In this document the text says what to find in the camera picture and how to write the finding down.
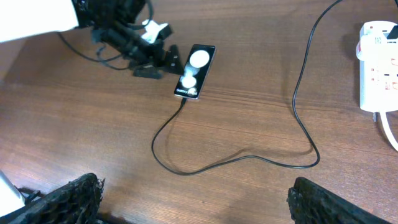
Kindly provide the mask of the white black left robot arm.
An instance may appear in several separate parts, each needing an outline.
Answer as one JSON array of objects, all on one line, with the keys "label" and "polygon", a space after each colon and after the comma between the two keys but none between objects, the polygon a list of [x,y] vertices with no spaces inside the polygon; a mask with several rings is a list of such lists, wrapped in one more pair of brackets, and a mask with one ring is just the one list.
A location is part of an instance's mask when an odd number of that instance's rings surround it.
[{"label": "white black left robot arm", "polygon": [[135,77],[162,78],[162,72],[183,74],[178,47],[164,49],[172,34],[168,23],[153,20],[150,0],[2,0],[1,42],[55,32],[91,28],[91,38],[101,43],[96,63],[110,67],[123,58]]}]

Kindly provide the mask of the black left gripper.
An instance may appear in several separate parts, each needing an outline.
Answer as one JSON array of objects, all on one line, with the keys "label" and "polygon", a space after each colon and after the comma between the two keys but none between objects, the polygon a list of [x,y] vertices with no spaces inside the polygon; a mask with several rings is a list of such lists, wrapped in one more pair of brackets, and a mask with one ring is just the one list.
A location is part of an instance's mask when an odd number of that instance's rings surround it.
[{"label": "black left gripper", "polygon": [[[164,40],[156,39],[149,43],[143,39],[138,31],[127,27],[121,29],[107,29],[102,34],[102,41],[117,50],[124,59],[134,62],[135,65],[155,64],[157,67],[164,56]],[[166,51],[163,71],[175,75],[183,75],[184,68],[176,45],[171,45]],[[133,71],[134,77],[161,79],[162,74],[156,68],[137,68]]]}]

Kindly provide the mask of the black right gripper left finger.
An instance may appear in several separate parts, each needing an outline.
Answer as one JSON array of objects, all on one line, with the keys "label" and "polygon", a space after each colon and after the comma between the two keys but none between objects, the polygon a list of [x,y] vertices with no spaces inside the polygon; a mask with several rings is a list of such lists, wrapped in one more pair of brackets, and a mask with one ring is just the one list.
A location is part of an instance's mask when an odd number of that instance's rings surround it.
[{"label": "black right gripper left finger", "polygon": [[24,206],[1,217],[1,223],[98,223],[104,180],[87,173],[64,186],[42,194],[39,190],[19,188]]}]

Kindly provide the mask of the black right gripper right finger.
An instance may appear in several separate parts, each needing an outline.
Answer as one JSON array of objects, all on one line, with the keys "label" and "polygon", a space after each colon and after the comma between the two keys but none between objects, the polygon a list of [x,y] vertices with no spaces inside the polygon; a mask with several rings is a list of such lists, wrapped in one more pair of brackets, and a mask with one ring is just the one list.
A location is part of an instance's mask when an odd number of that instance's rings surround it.
[{"label": "black right gripper right finger", "polygon": [[296,178],[287,203],[295,224],[390,224],[304,177]]}]

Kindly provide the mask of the black Galaxy smartphone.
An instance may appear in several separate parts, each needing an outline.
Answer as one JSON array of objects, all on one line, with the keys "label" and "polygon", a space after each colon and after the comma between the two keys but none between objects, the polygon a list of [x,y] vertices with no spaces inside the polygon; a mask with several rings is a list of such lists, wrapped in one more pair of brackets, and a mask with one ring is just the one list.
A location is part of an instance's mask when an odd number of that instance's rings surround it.
[{"label": "black Galaxy smartphone", "polygon": [[178,80],[174,95],[197,100],[209,74],[215,57],[214,45],[194,44],[184,66],[183,75]]}]

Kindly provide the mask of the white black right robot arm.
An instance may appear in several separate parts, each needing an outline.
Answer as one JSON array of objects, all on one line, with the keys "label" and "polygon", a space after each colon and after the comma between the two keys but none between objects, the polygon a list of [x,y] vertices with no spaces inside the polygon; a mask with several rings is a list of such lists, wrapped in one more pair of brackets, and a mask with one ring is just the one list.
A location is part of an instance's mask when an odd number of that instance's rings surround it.
[{"label": "white black right robot arm", "polygon": [[[123,223],[100,213],[104,180],[87,173],[42,194],[17,188],[1,174],[1,223]],[[385,223],[351,202],[304,177],[288,191],[287,203],[295,223]]]}]

